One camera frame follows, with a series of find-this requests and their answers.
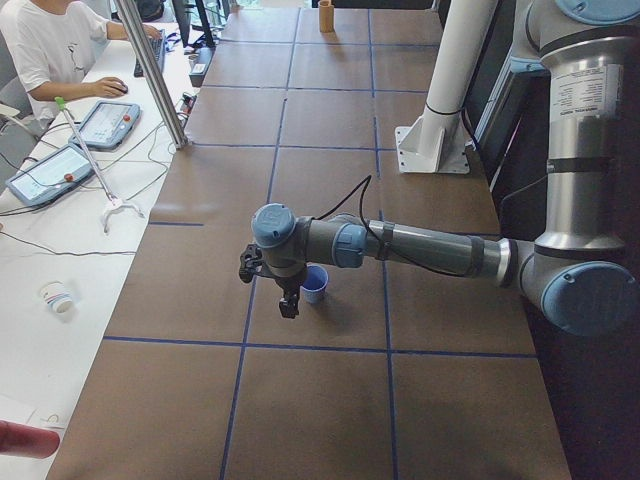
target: brown table surface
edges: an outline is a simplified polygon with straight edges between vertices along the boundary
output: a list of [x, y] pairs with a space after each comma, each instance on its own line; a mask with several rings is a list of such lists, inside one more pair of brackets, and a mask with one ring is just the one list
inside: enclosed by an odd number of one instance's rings
[[[253, 212], [331, 208], [496, 238], [486, 180], [398, 173], [440, 41], [428, 11], [234, 13], [50, 480], [569, 479], [514, 292], [367, 259], [282, 319], [238, 279]], [[355, 212], [356, 200], [343, 211]]]

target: green handle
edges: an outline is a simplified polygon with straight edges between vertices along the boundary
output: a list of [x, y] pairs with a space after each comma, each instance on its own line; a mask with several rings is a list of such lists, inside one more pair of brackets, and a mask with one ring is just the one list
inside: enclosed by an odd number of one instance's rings
[[64, 110], [64, 98], [56, 97], [56, 98], [54, 98], [54, 100], [56, 101], [56, 103], [58, 104], [58, 108], [62, 112]]

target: cardboard tube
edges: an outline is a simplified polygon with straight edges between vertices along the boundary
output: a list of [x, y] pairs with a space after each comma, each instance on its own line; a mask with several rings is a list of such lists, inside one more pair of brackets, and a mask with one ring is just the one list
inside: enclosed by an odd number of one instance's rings
[[47, 458], [60, 445], [56, 432], [0, 420], [0, 454]]
[[331, 0], [320, 0], [318, 2], [318, 16], [320, 18], [320, 32], [331, 33], [333, 29], [333, 10]]

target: red object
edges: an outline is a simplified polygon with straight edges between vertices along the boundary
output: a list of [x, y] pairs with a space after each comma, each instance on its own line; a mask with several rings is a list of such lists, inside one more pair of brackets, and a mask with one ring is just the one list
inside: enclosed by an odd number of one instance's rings
[[47, 458], [60, 446], [56, 432], [0, 420], [0, 454]]

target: blue plastic cup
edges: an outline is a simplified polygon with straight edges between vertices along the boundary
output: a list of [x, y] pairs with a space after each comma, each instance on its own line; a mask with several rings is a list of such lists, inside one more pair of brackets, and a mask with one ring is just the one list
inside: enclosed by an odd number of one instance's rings
[[329, 283], [329, 274], [320, 265], [307, 266], [307, 279], [302, 284], [302, 297], [309, 303], [318, 303], [324, 298]]

